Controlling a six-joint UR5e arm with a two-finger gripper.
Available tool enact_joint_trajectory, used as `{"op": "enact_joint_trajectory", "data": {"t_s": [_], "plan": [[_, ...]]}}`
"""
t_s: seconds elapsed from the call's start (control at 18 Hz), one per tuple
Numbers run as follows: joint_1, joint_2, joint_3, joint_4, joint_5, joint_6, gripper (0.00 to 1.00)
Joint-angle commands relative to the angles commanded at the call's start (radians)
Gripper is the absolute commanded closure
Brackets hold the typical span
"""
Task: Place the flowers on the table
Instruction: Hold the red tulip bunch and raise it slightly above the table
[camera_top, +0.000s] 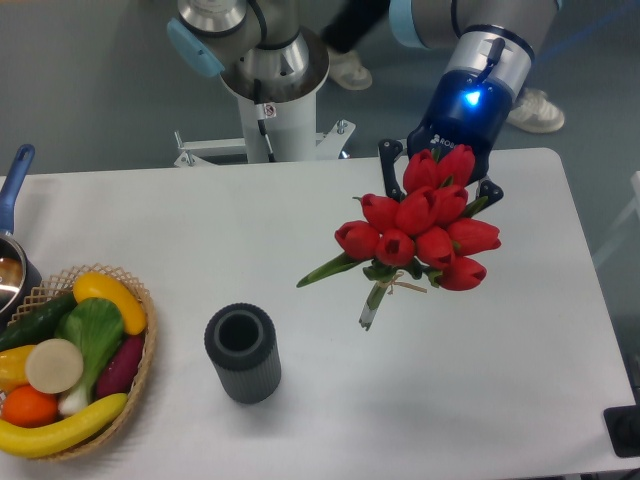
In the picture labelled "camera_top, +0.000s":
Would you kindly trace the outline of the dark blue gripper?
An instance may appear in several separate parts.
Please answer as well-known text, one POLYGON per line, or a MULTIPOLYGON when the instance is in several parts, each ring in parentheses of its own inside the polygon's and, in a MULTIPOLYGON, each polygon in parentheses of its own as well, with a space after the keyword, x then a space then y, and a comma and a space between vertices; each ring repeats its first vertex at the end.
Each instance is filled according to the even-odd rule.
MULTIPOLYGON (((485 177, 489 156, 534 59, 532 47, 509 30, 467 30, 423 119, 407 137, 410 156, 436 147, 447 154, 459 144, 472 149, 475 167, 471 177, 482 178, 476 188, 477 213, 503 199, 503 189, 485 177)), ((378 142, 385 194, 396 201, 405 197, 395 173, 395 163, 403 153, 399 140, 378 142)))

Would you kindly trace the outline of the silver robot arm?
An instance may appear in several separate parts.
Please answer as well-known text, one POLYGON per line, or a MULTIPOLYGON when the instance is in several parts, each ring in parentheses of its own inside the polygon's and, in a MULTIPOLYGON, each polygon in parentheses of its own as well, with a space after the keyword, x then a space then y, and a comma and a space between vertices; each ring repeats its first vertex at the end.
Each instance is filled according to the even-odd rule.
MULTIPOLYGON (((430 148, 443 156, 472 148, 470 181, 486 205, 503 197, 489 176, 489 157, 547 32, 558 1, 394 1, 390 27, 410 48, 447 49, 451 56, 424 116, 403 140, 378 145, 384 186, 402 190, 394 173, 401 155, 430 148)), ((236 98, 239 140, 185 143, 184 159, 242 151, 251 163, 337 156, 350 129, 316 130, 316 95, 329 73, 320 13, 303 1, 181 1, 166 27, 182 59, 217 77, 236 98)))

